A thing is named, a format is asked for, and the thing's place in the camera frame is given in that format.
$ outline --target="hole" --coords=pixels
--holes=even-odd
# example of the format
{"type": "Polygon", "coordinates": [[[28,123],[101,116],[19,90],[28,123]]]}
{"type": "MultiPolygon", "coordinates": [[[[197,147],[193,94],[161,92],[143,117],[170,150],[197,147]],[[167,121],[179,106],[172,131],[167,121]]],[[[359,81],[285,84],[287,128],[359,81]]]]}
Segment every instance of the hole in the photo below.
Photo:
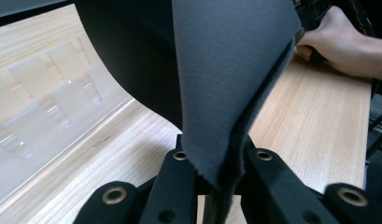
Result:
{"type": "Polygon", "coordinates": [[[263,151],[258,151],[257,157],[262,161],[270,161],[273,158],[271,154],[263,151]]]}
{"type": "Polygon", "coordinates": [[[343,201],[354,206],[363,207],[368,204],[366,198],[354,189],[340,188],[337,193],[343,201]]]}
{"type": "Polygon", "coordinates": [[[319,216],[310,211],[302,212],[302,218],[310,224],[319,224],[321,222],[319,216]]]}
{"type": "Polygon", "coordinates": [[[173,157],[174,157],[174,159],[176,159],[178,161],[184,161],[187,159],[187,155],[183,151],[179,151],[179,152],[174,153],[173,157]]]}
{"type": "Polygon", "coordinates": [[[108,189],[103,195],[103,202],[106,204],[117,204],[126,198],[127,191],[123,187],[108,189]]]}
{"type": "Polygon", "coordinates": [[[164,210],[159,214],[159,220],[162,223],[170,223],[176,219],[176,214],[172,210],[164,210]]]}

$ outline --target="gray fabric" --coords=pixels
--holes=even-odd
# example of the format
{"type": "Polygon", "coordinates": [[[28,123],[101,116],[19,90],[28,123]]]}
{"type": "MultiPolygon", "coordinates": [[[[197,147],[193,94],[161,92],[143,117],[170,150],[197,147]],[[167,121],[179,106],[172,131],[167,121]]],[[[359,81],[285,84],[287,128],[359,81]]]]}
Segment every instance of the gray fabric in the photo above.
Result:
{"type": "Polygon", "coordinates": [[[248,129],[261,110],[270,90],[275,86],[281,72],[289,63],[294,44],[295,40],[292,39],[233,126],[225,161],[219,173],[221,189],[213,191],[210,197],[205,198],[205,211],[207,211],[204,216],[205,223],[223,223],[229,213],[235,186],[245,173],[243,155],[245,149],[250,145],[248,129]]]}
{"type": "Polygon", "coordinates": [[[300,23],[291,0],[177,0],[173,16],[182,146],[199,174],[222,189],[233,127],[300,23]]]}

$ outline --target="folded fabric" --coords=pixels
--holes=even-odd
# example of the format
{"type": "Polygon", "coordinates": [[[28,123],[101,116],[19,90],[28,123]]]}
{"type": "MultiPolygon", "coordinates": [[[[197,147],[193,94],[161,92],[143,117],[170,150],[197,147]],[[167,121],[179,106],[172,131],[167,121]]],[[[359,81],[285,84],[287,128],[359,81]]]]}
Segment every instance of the folded fabric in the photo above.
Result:
{"type": "Polygon", "coordinates": [[[248,129],[292,54],[292,0],[75,2],[114,78],[182,130],[187,158],[215,188],[207,219],[222,223],[248,129]]]}

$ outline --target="person's hand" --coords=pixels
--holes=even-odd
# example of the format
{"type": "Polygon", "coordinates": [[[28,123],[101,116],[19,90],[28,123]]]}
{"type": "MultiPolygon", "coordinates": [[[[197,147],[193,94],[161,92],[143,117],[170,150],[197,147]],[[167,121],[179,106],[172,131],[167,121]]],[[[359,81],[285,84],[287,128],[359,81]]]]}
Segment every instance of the person's hand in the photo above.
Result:
{"type": "Polygon", "coordinates": [[[298,43],[297,50],[309,61],[315,48],[327,59],[333,68],[352,74],[354,62],[360,59],[358,48],[365,36],[360,34],[339,7],[331,7],[322,19],[320,26],[306,32],[298,43]]]}
{"type": "Polygon", "coordinates": [[[308,31],[297,45],[309,61],[315,48],[331,67],[348,75],[382,80],[382,39],[362,35],[339,7],[331,7],[316,30],[308,31]]]}

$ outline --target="light wood grain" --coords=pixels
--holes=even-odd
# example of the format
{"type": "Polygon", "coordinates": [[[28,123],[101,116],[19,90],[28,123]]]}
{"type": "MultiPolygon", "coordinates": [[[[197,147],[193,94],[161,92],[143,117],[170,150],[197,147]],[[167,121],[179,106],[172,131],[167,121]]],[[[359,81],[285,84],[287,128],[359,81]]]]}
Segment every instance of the light wood grain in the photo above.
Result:
{"type": "MultiPolygon", "coordinates": [[[[58,18],[79,24],[74,13],[73,6],[66,7],[21,25],[26,30],[35,22],[58,18]]],[[[78,29],[81,27],[57,35],[71,38],[78,29]]],[[[30,54],[38,52],[32,46],[30,54]]],[[[294,58],[257,117],[251,138],[257,147],[276,151],[313,189],[322,191],[336,181],[361,187],[369,92],[368,82],[338,76],[294,58]]],[[[114,180],[138,186],[156,175],[178,133],[167,120],[129,98],[1,203],[0,223],[72,223],[98,187],[114,180]]],[[[245,223],[238,199],[227,223],[245,223]]],[[[202,204],[200,199],[199,215],[202,204]]]]}
{"type": "Polygon", "coordinates": [[[362,188],[371,85],[297,55],[276,83],[249,134],[275,151],[310,188],[362,188]]]}
{"type": "Polygon", "coordinates": [[[84,29],[75,7],[53,10],[2,27],[0,28],[0,69],[37,55],[65,40],[72,41],[82,33],[84,29]],[[7,47],[7,42],[12,43],[11,48],[7,47]]]}

